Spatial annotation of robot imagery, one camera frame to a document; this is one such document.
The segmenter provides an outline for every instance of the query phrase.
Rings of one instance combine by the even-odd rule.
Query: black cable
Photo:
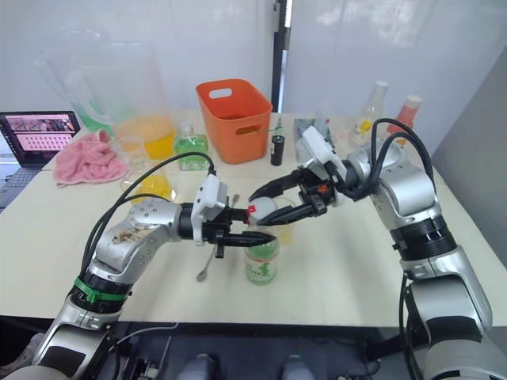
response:
[[[187,152],[187,153],[177,154],[176,156],[168,158],[165,161],[162,161],[162,162],[158,163],[153,168],[151,168],[148,171],[146,171],[141,177],[139,177],[137,180],[135,180],[127,188],[127,190],[125,190],[121,194],[121,196],[116,200],[116,202],[111,206],[111,208],[109,208],[109,210],[106,211],[102,215],[101,219],[99,219],[99,221],[93,227],[92,233],[90,233],[90,236],[89,236],[89,240],[92,239],[91,243],[89,245],[88,245],[88,242],[86,243],[86,247],[85,247],[86,251],[84,252],[84,255],[83,255],[81,272],[80,272],[80,275],[79,275],[80,277],[85,274],[86,269],[88,268],[88,265],[90,264],[90,261],[91,261],[91,258],[93,256],[93,253],[95,252],[95,249],[97,248],[98,241],[101,238],[102,233],[104,232],[105,227],[109,223],[109,220],[111,219],[112,215],[114,214],[114,212],[116,211],[116,209],[119,206],[121,206],[123,203],[128,202],[128,200],[126,200],[126,197],[127,197],[128,193],[130,193],[132,190],[134,190],[135,187],[137,187],[138,184],[140,184],[141,182],[143,182],[147,177],[149,177],[152,173],[156,172],[157,170],[159,170],[163,166],[165,166],[167,164],[170,164],[171,162],[175,162],[176,160],[179,160],[181,158],[188,157],[188,156],[201,156],[203,158],[206,158],[206,160],[209,163],[208,175],[209,174],[216,174],[215,163],[213,162],[213,160],[211,159],[211,157],[209,157],[207,154],[201,153],[201,152]]]
[[[127,202],[130,202],[131,200],[135,200],[135,199],[138,199],[138,198],[159,198],[161,200],[166,200],[168,201],[166,198],[164,198],[163,196],[157,196],[156,194],[148,194],[148,193],[141,193],[141,194],[135,194],[134,196],[129,196],[127,198],[125,198],[124,200],[121,201],[120,205],[124,204],[124,203],[127,203]],[[86,269],[88,268],[88,265],[90,265],[90,261],[91,261],[91,258],[93,256],[93,252],[95,252],[95,250],[93,251],[90,251],[90,247],[92,245],[92,242],[95,244],[95,246],[97,246],[98,244],[98,240],[100,238],[100,235],[97,235],[97,230],[99,230],[99,228],[102,229],[102,227],[106,227],[104,225],[104,220],[105,220],[105,217],[106,215],[108,214],[111,214],[114,213],[114,211],[117,209],[117,207],[111,207],[109,208],[97,221],[97,223],[95,223],[95,226],[93,226],[93,229],[92,229],[92,232],[90,233],[89,237],[88,237],[88,240],[86,242],[86,246],[85,246],[85,252],[83,253],[83,257],[82,257],[82,262],[81,262],[81,272],[80,272],[80,276],[83,276],[86,272]]]
[[[349,198],[352,198],[353,200],[361,200],[365,196],[369,196],[370,194],[372,194],[372,192],[375,190],[376,185],[379,182],[380,172],[382,171],[383,162],[387,156],[387,151],[389,149],[389,146],[397,138],[400,138],[400,137],[406,138],[409,141],[412,141],[412,139],[413,139],[410,135],[408,135],[405,132],[395,132],[392,135],[390,135],[386,139],[386,141],[384,142],[382,147],[380,148],[379,156],[376,159],[375,164],[372,166],[370,176],[368,177],[366,184],[364,184],[363,186],[361,186],[359,188],[356,188],[353,190],[348,190],[347,193],[344,192],[345,196],[348,196]]]
[[[402,287],[399,291],[399,305],[398,305],[398,327],[399,327],[399,340],[402,347],[403,358],[405,360],[406,369],[409,371],[411,380],[418,380],[412,362],[410,361],[410,353],[406,345],[406,334],[405,334],[405,318],[403,317],[403,306],[405,305],[405,288],[406,288],[406,277],[403,274]]]
[[[417,363],[417,359],[415,358],[414,345],[412,342],[412,332],[413,332],[412,322],[408,317],[406,320],[406,347],[409,352],[410,362],[412,368],[414,369],[415,377],[422,380],[422,371],[421,368],[419,367],[419,364]]]
[[[112,345],[112,350],[114,352],[114,372],[112,373],[111,380],[116,380],[118,378],[118,375],[120,375],[120,365],[121,365],[121,358],[120,358],[120,349],[118,348],[118,344]]]
[[[364,347],[365,345],[365,342],[364,341],[357,341],[356,343],[351,343],[351,342],[343,342],[339,339],[333,339],[336,343],[338,344],[341,344],[342,346],[346,346],[346,347],[355,347],[357,348],[357,351],[359,352],[358,353],[358,356],[361,357],[361,353],[360,353],[360,349],[361,347]],[[369,379],[372,378],[372,376],[374,374],[376,374],[377,372],[379,372],[380,370],[380,360],[377,360],[376,364],[375,364],[375,368],[370,371],[369,368],[368,368],[368,363],[366,363],[364,361],[364,357],[361,361],[361,364],[363,365],[364,369],[366,370],[364,374],[347,374],[347,376],[349,376],[350,378],[363,378],[363,377],[368,377]]]
[[[391,123],[394,124],[401,129],[403,129],[408,135],[412,137],[410,142],[412,145],[416,148],[417,152],[419,153],[419,156],[421,156],[421,160],[423,162],[423,165],[425,165],[426,170],[426,164],[429,164],[428,169],[426,173],[428,176],[433,179],[433,167],[431,166],[431,157],[429,156],[428,151],[426,150],[425,144],[419,139],[419,136],[412,131],[409,127],[407,127],[404,123],[401,121],[398,121],[396,119],[391,119],[389,117],[383,117],[381,119],[375,120],[375,122],[372,125],[372,166],[375,164],[376,161],[376,140],[377,140],[377,128],[379,127],[379,124],[381,123]]]
[[[404,132],[395,132],[394,134],[387,137],[386,140],[384,141],[382,147],[380,148],[379,155],[377,156],[377,154],[376,154],[376,135],[377,135],[378,125],[381,123],[393,123],[393,124],[399,126],[401,129],[403,129]],[[415,147],[416,151],[418,152],[419,156],[421,157],[422,164],[425,168],[426,175],[433,182],[433,187],[435,187],[435,182],[433,179],[433,167],[431,164],[431,157],[429,156],[429,153],[426,150],[424,143],[419,139],[419,137],[415,134],[415,132],[412,131],[410,128],[408,128],[405,124],[403,124],[395,119],[382,118],[382,119],[376,120],[372,126],[372,144],[371,144],[371,159],[370,159],[371,172],[370,172],[370,176],[367,180],[367,183],[363,186],[360,186],[359,188],[346,189],[346,190],[342,191],[342,193],[345,196],[351,198],[352,200],[361,200],[364,197],[372,194],[372,192],[375,190],[376,185],[379,182],[380,172],[382,171],[383,162],[385,160],[385,157],[387,156],[387,151],[389,149],[389,146],[398,138],[406,139],[407,141],[410,142],[410,144],[412,144]]]

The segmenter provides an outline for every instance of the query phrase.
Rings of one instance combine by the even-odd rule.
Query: white tile wall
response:
[[[270,97],[272,17],[272,0],[2,0],[0,109],[70,107],[32,64],[68,25],[150,41],[174,107],[197,107],[195,86],[221,78],[245,78]]]
[[[406,95],[424,98],[416,128],[432,153],[506,44],[503,0],[299,0],[283,111],[329,101],[353,115],[385,79],[389,116]]]

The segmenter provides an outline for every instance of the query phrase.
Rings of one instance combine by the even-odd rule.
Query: laptop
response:
[[[80,127],[72,111],[0,112],[0,129],[20,169],[0,189],[0,210],[66,146]]]

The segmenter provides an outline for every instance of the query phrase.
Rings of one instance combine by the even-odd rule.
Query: orange plastic basket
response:
[[[205,82],[196,87],[208,134],[222,160],[239,164],[266,153],[273,106],[243,79]]]

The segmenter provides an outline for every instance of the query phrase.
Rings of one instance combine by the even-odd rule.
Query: bottle label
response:
[[[245,255],[246,276],[255,283],[264,283],[271,281],[278,270],[278,255],[269,259],[254,259],[250,255]]]

